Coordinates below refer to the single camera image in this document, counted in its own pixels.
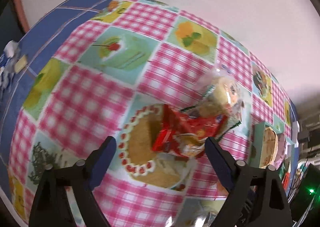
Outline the beige orange pastry packet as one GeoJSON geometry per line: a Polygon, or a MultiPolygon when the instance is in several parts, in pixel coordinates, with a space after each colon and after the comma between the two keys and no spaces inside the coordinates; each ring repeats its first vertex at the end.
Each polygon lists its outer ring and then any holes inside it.
{"type": "Polygon", "coordinates": [[[278,136],[271,127],[264,129],[259,168],[273,165],[278,151],[278,136]]]}

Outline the pink swiss roll packet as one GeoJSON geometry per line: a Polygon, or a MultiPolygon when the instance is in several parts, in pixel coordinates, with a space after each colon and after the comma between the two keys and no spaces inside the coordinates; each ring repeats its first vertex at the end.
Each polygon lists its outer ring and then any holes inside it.
{"type": "Polygon", "coordinates": [[[278,151],[277,151],[276,159],[274,161],[274,166],[276,168],[279,168],[285,158],[287,143],[286,143],[286,137],[283,133],[277,134],[277,136],[278,136],[278,151]]]}

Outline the green edged clear cake packet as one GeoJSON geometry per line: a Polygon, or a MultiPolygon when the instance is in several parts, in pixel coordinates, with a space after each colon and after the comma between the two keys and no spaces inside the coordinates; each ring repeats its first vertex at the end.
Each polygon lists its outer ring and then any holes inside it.
{"type": "Polygon", "coordinates": [[[225,120],[221,120],[220,129],[215,137],[220,141],[226,133],[241,124],[241,106],[241,90],[237,83],[216,83],[208,87],[196,105],[183,108],[181,112],[191,118],[226,116],[225,120]]]}

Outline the red cartoon snack packet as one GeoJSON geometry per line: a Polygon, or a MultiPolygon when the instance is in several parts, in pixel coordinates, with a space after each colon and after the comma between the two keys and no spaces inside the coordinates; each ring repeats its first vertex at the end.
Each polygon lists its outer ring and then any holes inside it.
{"type": "Polygon", "coordinates": [[[226,121],[224,114],[193,118],[164,104],[162,128],[153,142],[152,150],[178,157],[199,158],[204,154],[206,139],[215,137],[226,121]]]}

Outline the clear steamed cake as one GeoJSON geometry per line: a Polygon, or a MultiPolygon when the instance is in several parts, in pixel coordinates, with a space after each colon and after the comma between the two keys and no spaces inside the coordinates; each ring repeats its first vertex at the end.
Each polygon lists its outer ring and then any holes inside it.
{"type": "Polygon", "coordinates": [[[242,92],[229,70],[213,68],[198,80],[197,86],[203,93],[199,103],[201,116],[226,115],[242,120],[242,92]]]}

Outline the orange red wafer packet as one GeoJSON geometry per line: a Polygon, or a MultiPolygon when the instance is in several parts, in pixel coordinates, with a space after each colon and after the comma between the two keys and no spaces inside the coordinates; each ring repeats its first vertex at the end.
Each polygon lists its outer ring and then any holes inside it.
{"type": "Polygon", "coordinates": [[[284,190],[287,190],[287,187],[289,186],[289,182],[290,182],[290,173],[286,172],[283,176],[283,180],[282,180],[282,186],[284,188],[284,190]]]}

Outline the dark green biscuit packet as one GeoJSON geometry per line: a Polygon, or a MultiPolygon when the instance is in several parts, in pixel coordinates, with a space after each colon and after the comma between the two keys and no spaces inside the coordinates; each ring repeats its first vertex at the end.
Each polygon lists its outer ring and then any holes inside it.
{"type": "Polygon", "coordinates": [[[283,181],[285,173],[286,173],[285,163],[284,162],[281,163],[281,165],[277,169],[277,172],[278,172],[278,176],[279,176],[280,180],[283,181]]]}

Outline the teal rimmed white tray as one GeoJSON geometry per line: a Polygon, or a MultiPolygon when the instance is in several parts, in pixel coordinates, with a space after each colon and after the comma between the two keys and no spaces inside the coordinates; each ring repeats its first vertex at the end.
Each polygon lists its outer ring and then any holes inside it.
{"type": "Polygon", "coordinates": [[[249,165],[265,169],[272,165],[278,171],[285,193],[289,193],[296,172],[299,149],[282,131],[268,122],[254,124],[249,165]]]}

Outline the black power adapter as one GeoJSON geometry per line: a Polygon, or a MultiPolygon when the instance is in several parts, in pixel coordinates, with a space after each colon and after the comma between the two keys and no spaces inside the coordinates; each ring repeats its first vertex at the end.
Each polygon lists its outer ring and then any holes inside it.
{"type": "Polygon", "coordinates": [[[308,143],[310,141],[310,131],[309,130],[302,130],[298,133],[297,140],[299,144],[301,143],[308,143]]]}

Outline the white power strip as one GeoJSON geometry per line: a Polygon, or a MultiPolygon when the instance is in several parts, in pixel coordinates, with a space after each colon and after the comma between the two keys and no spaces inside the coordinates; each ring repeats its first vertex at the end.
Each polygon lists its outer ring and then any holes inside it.
{"type": "Polygon", "coordinates": [[[292,123],[292,142],[293,142],[295,148],[297,148],[299,146],[299,142],[298,142],[298,133],[299,132],[300,132],[299,122],[295,121],[292,123]]]}

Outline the pink checkered picture tablecloth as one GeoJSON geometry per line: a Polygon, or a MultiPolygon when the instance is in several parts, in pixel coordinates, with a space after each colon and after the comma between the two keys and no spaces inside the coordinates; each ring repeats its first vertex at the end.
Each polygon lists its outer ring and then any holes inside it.
{"type": "Polygon", "coordinates": [[[107,136],[116,155],[94,195],[113,226],[195,226],[224,201],[208,159],[151,150],[147,127],[161,105],[195,104],[197,80],[215,64],[235,77],[242,123],[222,146],[247,158],[253,126],[266,121],[291,139],[297,112],[266,66],[227,33],[153,0],[111,0],[76,27],[40,72],[18,112],[1,187],[24,224],[51,162],[73,165],[107,136]]]}

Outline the small white eraser block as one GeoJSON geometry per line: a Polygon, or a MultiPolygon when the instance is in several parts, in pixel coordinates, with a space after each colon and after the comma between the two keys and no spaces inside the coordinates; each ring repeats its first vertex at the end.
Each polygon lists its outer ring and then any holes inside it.
{"type": "Polygon", "coordinates": [[[23,55],[14,65],[14,72],[18,74],[21,70],[25,68],[27,65],[27,56],[23,55]]]}

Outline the blue white crumpled wrapper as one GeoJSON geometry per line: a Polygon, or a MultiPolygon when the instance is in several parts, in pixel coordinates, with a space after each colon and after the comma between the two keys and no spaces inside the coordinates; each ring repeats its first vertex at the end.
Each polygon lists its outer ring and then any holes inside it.
{"type": "Polygon", "coordinates": [[[11,88],[20,51],[17,42],[9,41],[1,54],[1,99],[4,91],[11,88]]]}

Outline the blue plaid cloth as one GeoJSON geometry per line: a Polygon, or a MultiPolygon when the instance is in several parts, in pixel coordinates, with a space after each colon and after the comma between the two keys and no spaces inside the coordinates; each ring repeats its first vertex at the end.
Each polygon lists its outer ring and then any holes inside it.
{"type": "Polygon", "coordinates": [[[1,168],[8,166],[11,138],[18,112],[40,72],[71,32],[100,12],[111,0],[65,0],[44,15],[19,41],[28,66],[14,76],[1,101],[1,168]]]}

